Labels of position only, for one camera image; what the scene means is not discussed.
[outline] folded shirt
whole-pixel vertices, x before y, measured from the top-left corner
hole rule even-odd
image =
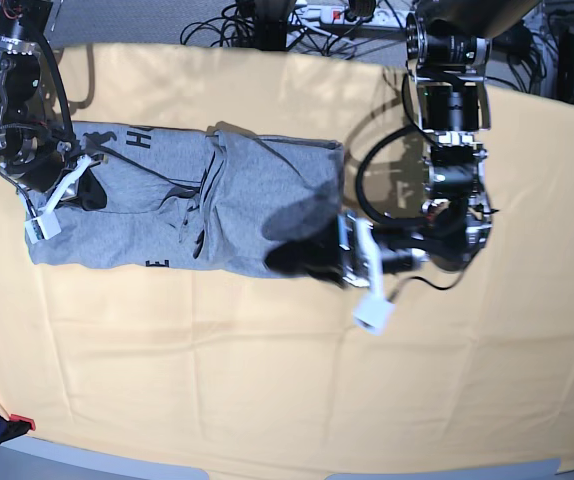
[[[83,122],[74,128],[83,143],[113,152],[92,169],[107,206],[92,212],[59,207],[62,232],[27,241],[35,264],[274,277],[266,255],[314,235],[342,205],[343,148],[334,141]],[[30,195],[36,207],[48,199]]]

